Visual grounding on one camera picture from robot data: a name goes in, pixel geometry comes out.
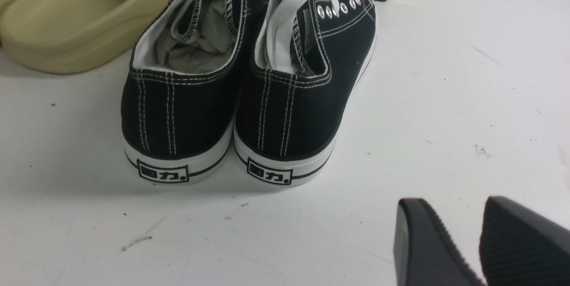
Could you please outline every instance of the heel logo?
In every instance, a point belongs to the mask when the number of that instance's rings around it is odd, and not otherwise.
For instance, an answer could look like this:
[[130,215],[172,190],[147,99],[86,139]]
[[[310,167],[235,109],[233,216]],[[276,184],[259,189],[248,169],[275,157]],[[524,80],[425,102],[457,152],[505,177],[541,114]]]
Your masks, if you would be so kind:
[[248,174],[264,182],[288,186],[291,184],[293,169],[273,169],[262,166],[248,158]]
[[185,183],[189,182],[188,166],[175,168],[159,168],[137,160],[138,175],[141,178],[156,183]]

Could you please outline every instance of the black shoe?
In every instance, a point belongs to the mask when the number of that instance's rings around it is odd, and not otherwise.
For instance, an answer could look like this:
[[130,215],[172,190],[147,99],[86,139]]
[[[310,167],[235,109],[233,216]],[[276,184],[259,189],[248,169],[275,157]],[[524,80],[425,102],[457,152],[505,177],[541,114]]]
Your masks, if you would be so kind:
[[373,0],[269,0],[236,118],[244,170],[303,184],[328,160],[374,49]]
[[505,197],[489,197],[479,244],[489,286],[570,285],[570,231]]
[[401,199],[394,262],[398,286],[483,286],[464,261],[434,209],[423,199]]
[[171,0],[141,36],[121,107],[126,156],[141,178],[195,183],[220,166],[266,9],[267,0]]

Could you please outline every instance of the white rubber sole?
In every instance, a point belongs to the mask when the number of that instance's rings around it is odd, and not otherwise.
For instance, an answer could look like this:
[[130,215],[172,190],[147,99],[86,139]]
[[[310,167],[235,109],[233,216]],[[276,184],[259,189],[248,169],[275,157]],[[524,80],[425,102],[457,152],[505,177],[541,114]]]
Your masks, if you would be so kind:
[[[364,64],[358,73],[354,87],[356,87],[364,71],[368,67],[368,63],[370,63],[370,60],[372,59],[372,54],[374,53],[375,48],[376,36],[374,37],[372,46],[366,55]],[[251,150],[241,140],[240,135],[238,135],[238,132],[234,127],[234,145],[236,146],[236,153],[241,161],[240,164],[243,165],[246,172],[256,179],[281,186],[299,186],[318,176],[332,154],[336,138],[337,135],[335,134],[328,146],[319,152],[319,154],[312,156],[311,158],[284,162],[266,158]]]
[[125,142],[126,158],[139,178],[152,184],[185,186],[200,182],[214,174],[222,165],[232,140],[234,121],[215,146],[203,154],[183,159],[155,159],[141,154]]

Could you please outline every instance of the floor scuff mark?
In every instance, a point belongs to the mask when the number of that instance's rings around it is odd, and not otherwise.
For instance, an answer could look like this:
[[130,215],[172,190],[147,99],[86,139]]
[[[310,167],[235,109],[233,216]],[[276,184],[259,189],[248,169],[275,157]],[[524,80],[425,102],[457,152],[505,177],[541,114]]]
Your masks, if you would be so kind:
[[498,65],[502,65],[499,61],[493,59],[490,55],[486,54],[485,52],[481,51],[478,47],[474,46],[474,45],[470,45],[475,51],[481,53],[482,55],[484,55],[485,57],[487,57],[488,59],[490,59],[491,61],[495,62]]
[[534,90],[536,90],[536,91],[542,93],[542,91],[540,91],[540,89],[538,89],[537,87],[533,86],[532,83],[530,83],[529,81],[526,81],[525,79],[523,79],[523,78],[522,78],[521,76],[519,76],[518,74],[517,74],[517,78],[519,78],[522,82],[526,83],[529,87],[531,87],[531,88],[533,88]]
[[153,231],[156,227],[160,226],[166,218],[167,218],[166,216],[163,217],[161,220],[159,220],[157,223],[155,223],[152,227],[150,227],[150,229],[145,231],[145,233],[150,233],[151,231]]
[[121,247],[121,251],[126,251],[127,249],[129,249],[130,247],[133,247],[134,245],[138,244],[138,243],[142,243],[143,241],[148,241],[152,239],[152,236],[147,236],[147,237],[141,237],[136,239],[135,241],[133,241],[132,243]]

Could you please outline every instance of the black canvas sneaker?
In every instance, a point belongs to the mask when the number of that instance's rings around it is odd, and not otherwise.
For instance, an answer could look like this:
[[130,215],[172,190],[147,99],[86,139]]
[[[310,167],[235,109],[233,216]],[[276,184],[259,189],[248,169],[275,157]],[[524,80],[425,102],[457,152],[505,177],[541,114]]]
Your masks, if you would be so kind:
[[373,0],[269,0],[234,130],[248,174],[279,185],[318,174],[375,31]]
[[194,183],[230,145],[240,81],[268,0],[171,0],[134,47],[122,95],[133,170]]

